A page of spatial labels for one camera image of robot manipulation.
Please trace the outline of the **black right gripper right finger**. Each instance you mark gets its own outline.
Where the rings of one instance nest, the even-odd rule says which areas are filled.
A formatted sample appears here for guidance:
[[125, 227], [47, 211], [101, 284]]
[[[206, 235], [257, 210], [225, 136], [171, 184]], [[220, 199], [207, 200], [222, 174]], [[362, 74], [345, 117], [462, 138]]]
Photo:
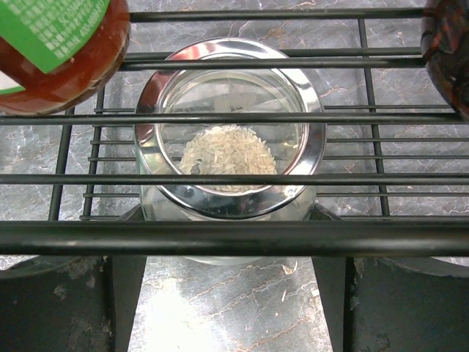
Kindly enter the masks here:
[[468, 350], [468, 258], [311, 260], [333, 351]]

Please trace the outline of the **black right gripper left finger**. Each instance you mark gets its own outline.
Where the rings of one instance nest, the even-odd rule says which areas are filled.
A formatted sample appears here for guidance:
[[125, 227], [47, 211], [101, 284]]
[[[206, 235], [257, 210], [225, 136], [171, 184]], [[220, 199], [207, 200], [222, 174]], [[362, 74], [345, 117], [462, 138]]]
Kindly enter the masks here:
[[39, 225], [4, 224], [2, 351], [127, 351], [144, 269], [141, 255], [41, 249]]

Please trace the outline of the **glass jar with white powder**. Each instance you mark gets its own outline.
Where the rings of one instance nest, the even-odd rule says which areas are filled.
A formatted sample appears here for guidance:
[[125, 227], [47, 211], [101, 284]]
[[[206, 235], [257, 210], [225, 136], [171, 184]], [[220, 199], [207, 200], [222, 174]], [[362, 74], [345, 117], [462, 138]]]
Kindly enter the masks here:
[[[142, 114], [307, 113], [322, 111], [298, 68], [160, 69], [136, 107]], [[312, 175], [322, 160], [323, 123], [150, 123], [134, 127], [141, 175]], [[147, 221], [308, 221], [314, 186], [143, 185]]]

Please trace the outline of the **sauce bottle yellow cap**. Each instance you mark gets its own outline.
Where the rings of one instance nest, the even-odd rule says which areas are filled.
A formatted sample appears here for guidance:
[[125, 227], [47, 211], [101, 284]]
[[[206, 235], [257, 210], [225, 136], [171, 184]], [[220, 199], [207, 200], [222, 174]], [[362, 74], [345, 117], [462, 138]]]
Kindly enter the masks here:
[[126, 1], [2, 1], [1, 111], [53, 114], [93, 96], [122, 64]]

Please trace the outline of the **chili sauce jar red lid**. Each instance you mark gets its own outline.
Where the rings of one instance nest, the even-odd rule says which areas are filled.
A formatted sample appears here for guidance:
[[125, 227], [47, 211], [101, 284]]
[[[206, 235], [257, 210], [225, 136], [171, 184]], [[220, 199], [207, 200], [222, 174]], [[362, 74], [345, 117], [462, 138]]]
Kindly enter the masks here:
[[443, 99], [468, 120], [468, 1], [428, 1], [421, 24], [421, 53]]

